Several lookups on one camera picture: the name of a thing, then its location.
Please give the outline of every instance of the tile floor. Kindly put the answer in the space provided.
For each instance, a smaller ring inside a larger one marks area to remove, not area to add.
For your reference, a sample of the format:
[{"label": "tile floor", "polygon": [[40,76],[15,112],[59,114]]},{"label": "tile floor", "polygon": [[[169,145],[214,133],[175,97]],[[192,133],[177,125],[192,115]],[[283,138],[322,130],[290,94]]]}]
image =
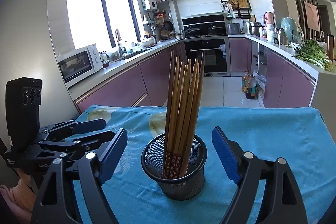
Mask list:
[{"label": "tile floor", "polygon": [[205,77],[201,106],[260,108],[257,98],[249,100],[241,92],[241,84],[241,77]]}]

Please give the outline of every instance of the silver screw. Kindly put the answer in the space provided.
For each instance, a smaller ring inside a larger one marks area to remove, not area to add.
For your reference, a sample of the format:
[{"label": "silver screw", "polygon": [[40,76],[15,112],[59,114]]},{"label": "silver screw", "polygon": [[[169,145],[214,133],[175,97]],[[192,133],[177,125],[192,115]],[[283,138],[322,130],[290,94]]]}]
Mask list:
[{"label": "silver screw", "polygon": [[52,162],[53,162],[54,164],[59,164],[59,163],[61,163],[61,159],[60,159],[60,158],[57,158],[57,159],[54,159]]},{"label": "silver screw", "polygon": [[96,156],[95,152],[89,152],[86,154],[85,157],[90,160],[90,159],[93,159],[95,156]]},{"label": "silver screw", "polygon": [[248,159],[253,159],[253,154],[251,152],[245,152],[244,157]]},{"label": "silver screw", "polygon": [[286,164],[286,160],[284,158],[279,158],[278,163],[280,164]]}]

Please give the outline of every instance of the window frame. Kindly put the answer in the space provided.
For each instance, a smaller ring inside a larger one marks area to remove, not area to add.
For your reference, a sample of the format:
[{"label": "window frame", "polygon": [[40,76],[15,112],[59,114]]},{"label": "window frame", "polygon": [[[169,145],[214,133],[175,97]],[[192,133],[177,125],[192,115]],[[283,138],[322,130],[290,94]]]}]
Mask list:
[{"label": "window frame", "polygon": [[[112,28],[111,28],[111,24],[110,24],[110,17],[107,11],[107,6],[106,6],[106,0],[101,0],[101,4],[102,4],[102,8],[103,8],[103,12],[104,12],[104,18],[105,18],[105,23],[106,23],[106,27],[107,27],[107,31],[109,34],[109,38],[110,38],[110,43],[112,48],[116,47],[117,44],[114,40],[114,36],[113,36],[113,32],[112,32]],[[134,25],[134,30],[135,30],[135,34],[136,34],[136,38],[137,41],[140,42],[140,29],[138,26],[138,22],[137,22],[137,17],[135,14],[135,8],[133,5],[133,0],[128,0],[128,5],[131,11],[131,16],[132,16],[132,21],[133,21],[133,25]]]}]

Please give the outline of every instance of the oil bottle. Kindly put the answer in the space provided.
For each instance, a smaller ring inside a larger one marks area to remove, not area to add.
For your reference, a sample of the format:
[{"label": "oil bottle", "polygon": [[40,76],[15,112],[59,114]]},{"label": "oil bottle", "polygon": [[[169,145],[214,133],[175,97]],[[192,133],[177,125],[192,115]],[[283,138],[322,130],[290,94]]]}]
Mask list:
[{"label": "oil bottle", "polygon": [[254,80],[254,76],[250,75],[250,78],[246,82],[245,97],[247,99],[254,99],[257,93],[257,82]]},{"label": "oil bottle", "polygon": [[244,72],[245,74],[241,78],[241,91],[245,93],[246,92],[246,82],[250,78],[250,74],[249,74],[249,71],[244,71]]}]

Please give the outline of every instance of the mesh cup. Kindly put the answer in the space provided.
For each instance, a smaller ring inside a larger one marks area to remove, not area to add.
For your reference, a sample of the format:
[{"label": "mesh cup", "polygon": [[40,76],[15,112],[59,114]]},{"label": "mesh cup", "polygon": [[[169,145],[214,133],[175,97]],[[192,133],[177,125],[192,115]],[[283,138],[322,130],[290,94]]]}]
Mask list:
[{"label": "mesh cup", "polygon": [[179,179],[163,179],[164,133],[157,136],[144,148],[141,155],[141,165],[145,173],[155,180],[162,192],[175,200],[187,200],[195,197],[204,186],[204,164],[207,159],[207,149],[198,136],[194,136],[188,162],[187,175]]}]

